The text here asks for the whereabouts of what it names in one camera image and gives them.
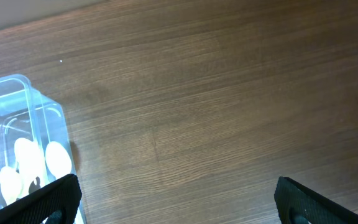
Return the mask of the white plastic spoon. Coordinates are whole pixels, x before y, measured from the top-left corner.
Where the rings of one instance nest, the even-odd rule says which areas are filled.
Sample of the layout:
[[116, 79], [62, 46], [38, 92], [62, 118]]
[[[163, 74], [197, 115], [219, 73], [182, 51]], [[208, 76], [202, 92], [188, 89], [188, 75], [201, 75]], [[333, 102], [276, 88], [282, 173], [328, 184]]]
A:
[[30, 185], [37, 178], [39, 178], [39, 187], [47, 185], [45, 159], [37, 142], [18, 138], [14, 143], [14, 154], [23, 184], [21, 197], [30, 194]]
[[45, 150], [45, 161], [50, 173], [59, 179], [71, 173], [72, 163], [66, 149], [56, 141], [49, 142]]

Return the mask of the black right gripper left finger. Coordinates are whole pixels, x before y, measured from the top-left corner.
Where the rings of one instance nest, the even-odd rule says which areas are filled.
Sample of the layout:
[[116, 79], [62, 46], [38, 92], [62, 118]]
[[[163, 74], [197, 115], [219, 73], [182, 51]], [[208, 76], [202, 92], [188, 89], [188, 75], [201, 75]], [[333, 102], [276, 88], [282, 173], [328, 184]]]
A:
[[0, 209], [0, 224], [73, 224], [81, 200], [75, 174], [67, 174]]

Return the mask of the yellow plastic spoon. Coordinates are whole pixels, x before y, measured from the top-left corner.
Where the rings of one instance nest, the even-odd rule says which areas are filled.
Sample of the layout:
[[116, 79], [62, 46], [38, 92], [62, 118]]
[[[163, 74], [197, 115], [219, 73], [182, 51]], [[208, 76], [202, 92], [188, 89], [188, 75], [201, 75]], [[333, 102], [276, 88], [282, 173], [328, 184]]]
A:
[[15, 169], [5, 166], [0, 171], [1, 193], [6, 205], [14, 203], [23, 188], [22, 179]]

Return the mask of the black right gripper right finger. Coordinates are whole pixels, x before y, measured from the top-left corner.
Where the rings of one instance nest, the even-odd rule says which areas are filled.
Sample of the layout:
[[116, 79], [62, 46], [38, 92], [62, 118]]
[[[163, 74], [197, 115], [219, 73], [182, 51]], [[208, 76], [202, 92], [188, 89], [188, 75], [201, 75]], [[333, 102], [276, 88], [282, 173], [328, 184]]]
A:
[[282, 224], [358, 224], [358, 214], [289, 177], [278, 179], [274, 200]]

